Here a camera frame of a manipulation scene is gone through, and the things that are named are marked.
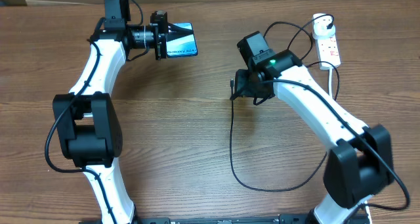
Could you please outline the blue Galaxy S24 smartphone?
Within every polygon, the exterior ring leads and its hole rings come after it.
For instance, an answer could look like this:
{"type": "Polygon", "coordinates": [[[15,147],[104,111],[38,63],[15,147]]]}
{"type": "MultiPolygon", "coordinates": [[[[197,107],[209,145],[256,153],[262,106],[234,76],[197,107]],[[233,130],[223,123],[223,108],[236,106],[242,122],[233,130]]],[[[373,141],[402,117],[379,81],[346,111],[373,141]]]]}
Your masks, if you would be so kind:
{"type": "MultiPolygon", "coordinates": [[[[190,22],[174,23],[177,26],[193,30],[190,22]]],[[[169,37],[167,35],[167,57],[179,58],[197,56],[198,48],[194,33],[185,37],[169,37]]]]}

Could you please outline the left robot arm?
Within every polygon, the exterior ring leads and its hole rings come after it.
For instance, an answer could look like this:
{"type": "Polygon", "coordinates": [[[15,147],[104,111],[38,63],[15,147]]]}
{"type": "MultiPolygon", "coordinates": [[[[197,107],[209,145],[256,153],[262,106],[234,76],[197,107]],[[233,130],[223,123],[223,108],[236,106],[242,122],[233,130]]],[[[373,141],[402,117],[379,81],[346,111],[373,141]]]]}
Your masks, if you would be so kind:
{"type": "Polygon", "coordinates": [[[45,160],[59,173],[82,173],[101,210],[99,223],[140,223],[125,187],[119,157],[123,134],[112,91],[129,53],[154,51],[156,60],[196,56],[193,25],[170,23],[165,11],[149,24],[131,23],[133,0],[104,0],[105,15],[88,39],[91,52],[78,81],[52,102],[54,123],[45,142],[45,160]]]}

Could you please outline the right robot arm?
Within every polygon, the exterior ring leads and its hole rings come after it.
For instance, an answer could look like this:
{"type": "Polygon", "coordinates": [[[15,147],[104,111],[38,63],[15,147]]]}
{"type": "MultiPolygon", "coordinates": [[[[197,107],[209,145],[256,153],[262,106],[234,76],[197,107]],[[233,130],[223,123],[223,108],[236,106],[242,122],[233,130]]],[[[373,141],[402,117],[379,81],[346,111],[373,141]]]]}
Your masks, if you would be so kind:
{"type": "Polygon", "coordinates": [[[324,144],[327,195],[307,215],[309,223],[348,223],[372,196],[394,181],[389,132],[369,127],[332,99],[290,50],[275,53],[260,32],[241,39],[237,48],[247,65],[235,76],[232,100],[255,104],[277,97],[286,102],[324,144]]]}

